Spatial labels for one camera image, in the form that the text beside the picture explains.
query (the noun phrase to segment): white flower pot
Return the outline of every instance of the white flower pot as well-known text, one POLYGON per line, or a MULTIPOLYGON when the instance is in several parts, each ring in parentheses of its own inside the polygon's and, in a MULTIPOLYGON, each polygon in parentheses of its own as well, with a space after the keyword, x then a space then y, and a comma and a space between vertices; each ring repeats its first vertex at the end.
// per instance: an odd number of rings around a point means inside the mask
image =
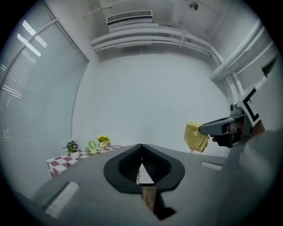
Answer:
POLYGON ((79 151, 77 151, 77 152, 71 152, 71 153, 70 153, 70 156, 71 156, 72 159, 77 159, 77 158, 79 158, 79 156, 80 156, 80 152, 79 152, 79 151))
POLYGON ((99 147, 106 147, 106 144, 104 142, 98 142, 99 147))

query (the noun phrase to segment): checkered tablecloth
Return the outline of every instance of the checkered tablecloth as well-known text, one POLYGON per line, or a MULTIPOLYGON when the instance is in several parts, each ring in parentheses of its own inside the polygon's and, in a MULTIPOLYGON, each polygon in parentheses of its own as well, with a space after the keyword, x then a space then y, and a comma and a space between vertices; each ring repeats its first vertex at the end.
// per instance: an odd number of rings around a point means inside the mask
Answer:
POLYGON ((81 161, 84 158, 89 156, 102 154, 108 151, 118 149, 122 146, 120 145, 107 145, 104 149, 96 154, 86 153, 85 151, 80 151, 80 156, 77 159, 72 159, 69 154, 65 154, 56 158, 51 158, 47 160, 47 165, 51 173, 51 177, 54 178, 56 175, 60 174, 62 171, 66 170, 69 166, 75 164, 78 161, 81 161))

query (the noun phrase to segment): air vent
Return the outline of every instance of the air vent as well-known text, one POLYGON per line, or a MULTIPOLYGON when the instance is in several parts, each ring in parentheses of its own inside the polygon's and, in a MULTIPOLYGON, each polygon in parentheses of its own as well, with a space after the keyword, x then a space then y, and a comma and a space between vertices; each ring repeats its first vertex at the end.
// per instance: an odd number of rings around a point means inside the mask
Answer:
POLYGON ((132 18, 140 18, 140 17, 152 18, 152 11, 151 10, 130 11, 130 12, 119 13, 113 16, 108 16, 107 25, 116 21, 132 19, 132 18))

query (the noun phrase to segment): yellow towel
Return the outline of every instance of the yellow towel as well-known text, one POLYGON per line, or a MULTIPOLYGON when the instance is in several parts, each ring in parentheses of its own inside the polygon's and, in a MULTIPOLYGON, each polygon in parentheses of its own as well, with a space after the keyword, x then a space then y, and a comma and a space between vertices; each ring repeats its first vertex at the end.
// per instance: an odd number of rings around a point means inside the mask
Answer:
POLYGON ((207 147, 209 136, 201 134, 199 132, 199 127, 201 125, 202 124, 200 123, 194 122, 188 122, 186 125, 184 140, 191 149, 191 153, 194 150, 203 152, 204 149, 207 147))

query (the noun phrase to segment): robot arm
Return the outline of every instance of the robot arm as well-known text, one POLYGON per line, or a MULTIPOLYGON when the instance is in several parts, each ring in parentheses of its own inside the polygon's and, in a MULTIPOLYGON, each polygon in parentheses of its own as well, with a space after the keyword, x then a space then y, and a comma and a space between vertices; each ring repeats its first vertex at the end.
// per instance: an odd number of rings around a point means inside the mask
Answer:
POLYGON ((256 92, 252 86, 236 103, 230 106, 230 116, 216 121, 205 123, 199 127, 202 134, 213 135, 219 146, 232 148, 236 145, 243 144, 248 141, 252 134, 254 126, 260 120, 260 117, 250 98, 256 92), (243 131, 238 132, 238 123, 243 123, 243 131))

